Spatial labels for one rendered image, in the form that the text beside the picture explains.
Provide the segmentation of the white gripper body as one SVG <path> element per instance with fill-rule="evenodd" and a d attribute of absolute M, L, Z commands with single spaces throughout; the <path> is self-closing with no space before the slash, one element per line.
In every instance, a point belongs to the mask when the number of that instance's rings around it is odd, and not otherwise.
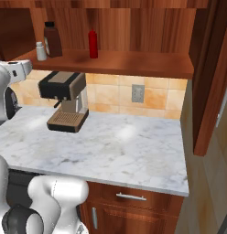
<path fill-rule="evenodd" d="M 26 77 L 32 70 L 32 63 L 29 59 L 10 61 L 8 66 L 14 77 Z"/>

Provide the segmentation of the white shaker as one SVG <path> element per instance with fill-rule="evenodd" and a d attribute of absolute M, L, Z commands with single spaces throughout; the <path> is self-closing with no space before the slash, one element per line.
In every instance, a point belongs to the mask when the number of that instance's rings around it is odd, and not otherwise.
<path fill-rule="evenodd" d="M 36 50 L 38 61 L 44 61 L 47 59 L 47 54 L 41 41 L 36 43 Z"/>

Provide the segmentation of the brown paprika bottle black cap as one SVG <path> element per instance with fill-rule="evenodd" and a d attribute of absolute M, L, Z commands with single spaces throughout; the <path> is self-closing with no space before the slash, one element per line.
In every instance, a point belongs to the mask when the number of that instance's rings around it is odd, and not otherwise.
<path fill-rule="evenodd" d="M 45 23 L 44 42 L 49 57 L 55 58 L 62 55 L 59 31 L 55 28 L 55 23 L 52 21 Z"/>

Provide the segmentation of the red ketchup bottle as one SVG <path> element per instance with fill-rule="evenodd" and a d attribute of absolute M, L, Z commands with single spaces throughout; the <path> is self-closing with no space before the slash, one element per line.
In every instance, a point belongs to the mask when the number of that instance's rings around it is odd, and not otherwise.
<path fill-rule="evenodd" d="M 90 50 L 90 58 L 97 59 L 98 58 L 97 34 L 93 29 L 89 32 L 89 50 Z"/>

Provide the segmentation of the black and beige coffee machine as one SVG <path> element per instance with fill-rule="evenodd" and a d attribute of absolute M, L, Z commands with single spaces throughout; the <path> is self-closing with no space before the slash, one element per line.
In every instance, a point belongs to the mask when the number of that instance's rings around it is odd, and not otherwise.
<path fill-rule="evenodd" d="M 48 128 L 77 133 L 89 115 L 85 74 L 52 71 L 38 83 L 38 89 L 41 98 L 54 99 L 54 108 L 59 106 L 48 120 Z"/>

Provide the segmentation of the dark dishwasher front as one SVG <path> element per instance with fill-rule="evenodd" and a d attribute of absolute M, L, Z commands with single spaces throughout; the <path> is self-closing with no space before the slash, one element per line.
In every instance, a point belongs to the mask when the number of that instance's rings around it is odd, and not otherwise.
<path fill-rule="evenodd" d="M 15 204 L 20 204 L 24 207 L 31 206 L 32 200 L 27 193 L 27 187 L 35 176 L 38 176 L 38 173 L 15 169 L 9 170 L 6 201 L 10 207 Z"/>

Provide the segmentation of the wooden base cupboard door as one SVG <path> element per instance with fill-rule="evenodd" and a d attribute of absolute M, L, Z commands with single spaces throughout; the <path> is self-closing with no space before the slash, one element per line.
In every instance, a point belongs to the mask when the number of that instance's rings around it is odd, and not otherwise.
<path fill-rule="evenodd" d="M 93 228 L 92 207 L 97 209 L 98 229 Z M 178 218 L 131 207 L 94 202 L 81 205 L 81 219 L 90 234 L 174 234 Z"/>

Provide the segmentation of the wooden drawer front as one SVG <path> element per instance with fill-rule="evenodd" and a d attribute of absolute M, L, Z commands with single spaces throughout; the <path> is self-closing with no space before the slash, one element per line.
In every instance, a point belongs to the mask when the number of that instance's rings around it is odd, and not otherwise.
<path fill-rule="evenodd" d="M 138 207 L 144 208 L 158 214 L 166 214 L 177 217 L 181 210 L 184 197 L 134 189 L 123 186 L 113 186 L 101 183 L 89 182 L 88 200 L 106 205 L 118 207 Z M 146 201 L 133 200 L 117 197 L 116 193 L 133 196 L 144 196 Z"/>

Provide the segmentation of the tall light wood panel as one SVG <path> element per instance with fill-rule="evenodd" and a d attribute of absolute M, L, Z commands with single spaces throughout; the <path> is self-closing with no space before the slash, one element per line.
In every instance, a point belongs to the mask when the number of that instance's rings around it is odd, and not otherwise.
<path fill-rule="evenodd" d="M 175 234 L 218 234 L 227 215 L 227 102 L 205 156 L 193 154 L 191 82 L 180 123 L 189 195 L 183 200 Z"/>

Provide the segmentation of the wooden wall cabinet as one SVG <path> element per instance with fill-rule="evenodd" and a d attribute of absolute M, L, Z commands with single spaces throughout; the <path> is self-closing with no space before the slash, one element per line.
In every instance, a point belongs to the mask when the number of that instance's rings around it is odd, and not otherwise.
<path fill-rule="evenodd" d="M 0 8 L 30 11 L 35 39 L 44 39 L 47 21 L 59 31 L 62 55 L 34 69 L 82 71 L 190 80 L 189 56 L 196 11 L 209 0 L 0 0 Z M 98 58 L 90 58 L 89 32 L 97 34 Z"/>

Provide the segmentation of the grey wall outlet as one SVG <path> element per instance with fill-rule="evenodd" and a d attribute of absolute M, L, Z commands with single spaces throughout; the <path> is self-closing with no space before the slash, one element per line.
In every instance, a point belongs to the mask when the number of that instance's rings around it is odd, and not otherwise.
<path fill-rule="evenodd" d="M 145 97 L 144 85 L 132 85 L 132 102 L 143 103 Z"/>

